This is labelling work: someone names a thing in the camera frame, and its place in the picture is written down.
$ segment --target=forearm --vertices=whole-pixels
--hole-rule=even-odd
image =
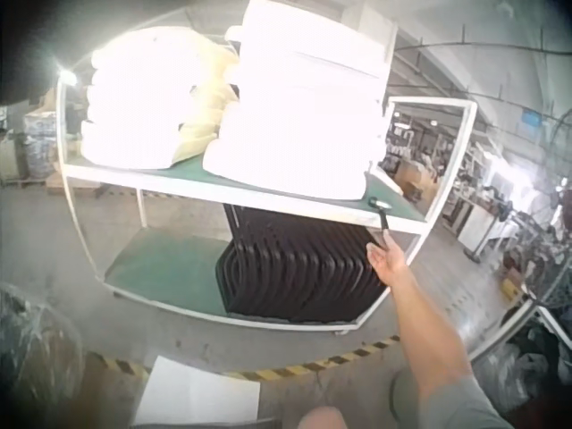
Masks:
[[[396,278],[391,293],[397,307],[401,343],[419,385],[420,398],[471,374],[457,331],[419,289],[409,269]]]

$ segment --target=blue sign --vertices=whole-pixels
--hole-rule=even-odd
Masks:
[[[522,109],[520,120],[531,127],[540,128],[543,125],[543,117],[533,110]]]

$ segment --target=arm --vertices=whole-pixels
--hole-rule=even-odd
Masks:
[[[367,258],[391,288],[401,343],[424,400],[436,389],[472,375],[471,366],[458,333],[419,289],[403,251],[387,231],[383,238],[387,249],[370,243]]]

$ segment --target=fluorescent light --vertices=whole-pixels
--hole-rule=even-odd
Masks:
[[[532,182],[528,175],[523,172],[522,170],[511,166],[507,163],[507,160],[504,158],[497,158],[494,160],[493,167],[497,173],[499,173],[505,179],[512,181],[515,185],[519,186],[520,188],[523,187],[532,187]]]
[[[556,222],[560,219],[560,215],[562,214],[562,205],[558,205],[558,207],[556,207],[556,211],[554,212],[554,216],[552,217],[551,220],[551,225],[554,226],[556,224]]]
[[[78,84],[78,77],[69,70],[60,70],[60,79],[63,83],[72,87]]]

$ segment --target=wooden pallet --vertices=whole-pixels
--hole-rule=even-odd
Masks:
[[[40,185],[44,186],[46,184],[45,179],[8,179],[0,180],[2,187],[17,187],[19,189],[26,188],[28,186]]]
[[[68,179],[70,187],[73,188],[75,195],[85,197],[99,197],[102,195],[106,186],[97,181],[83,181],[81,179]],[[59,172],[54,172],[46,179],[46,191],[49,195],[64,195],[63,179]]]

